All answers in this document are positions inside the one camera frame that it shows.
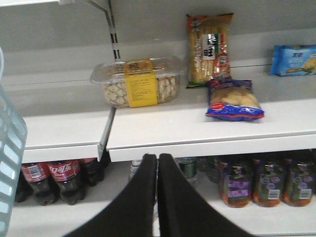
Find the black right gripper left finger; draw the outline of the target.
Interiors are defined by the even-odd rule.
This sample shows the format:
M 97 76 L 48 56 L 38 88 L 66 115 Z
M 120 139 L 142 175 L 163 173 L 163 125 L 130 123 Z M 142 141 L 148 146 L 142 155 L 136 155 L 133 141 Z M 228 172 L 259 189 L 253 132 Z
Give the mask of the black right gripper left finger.
M 157 157 L 145 154 L 125 188 L 95 217 L 67 237 L 152 237 Z

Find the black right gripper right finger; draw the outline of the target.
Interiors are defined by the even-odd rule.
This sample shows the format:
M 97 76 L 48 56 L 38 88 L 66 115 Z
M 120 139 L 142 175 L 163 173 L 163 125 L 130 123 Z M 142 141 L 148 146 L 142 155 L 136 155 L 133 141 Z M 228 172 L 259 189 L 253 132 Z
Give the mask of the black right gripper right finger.
M 158 218 L 161 237 L 253 236 L 211 207 L 170 154 L 159 155 Z

